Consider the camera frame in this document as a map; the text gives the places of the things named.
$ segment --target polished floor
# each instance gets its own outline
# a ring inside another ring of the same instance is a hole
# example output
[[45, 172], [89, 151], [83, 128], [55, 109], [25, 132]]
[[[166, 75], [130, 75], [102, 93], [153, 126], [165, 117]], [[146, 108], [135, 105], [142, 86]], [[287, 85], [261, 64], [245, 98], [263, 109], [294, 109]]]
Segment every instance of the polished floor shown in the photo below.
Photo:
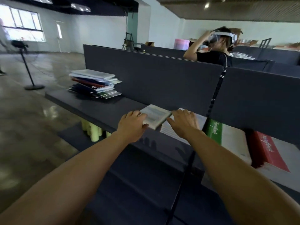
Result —
[[0, 55], [0, 212], [33, 184], [78, 151], [57, 136], [76, 122], [72, 113], [44, 98], [45, 90], [67, 88], [71, 70], [85, 68], [77, 53], [27, 55], [39, 91], [30, 84], [20, 55]]

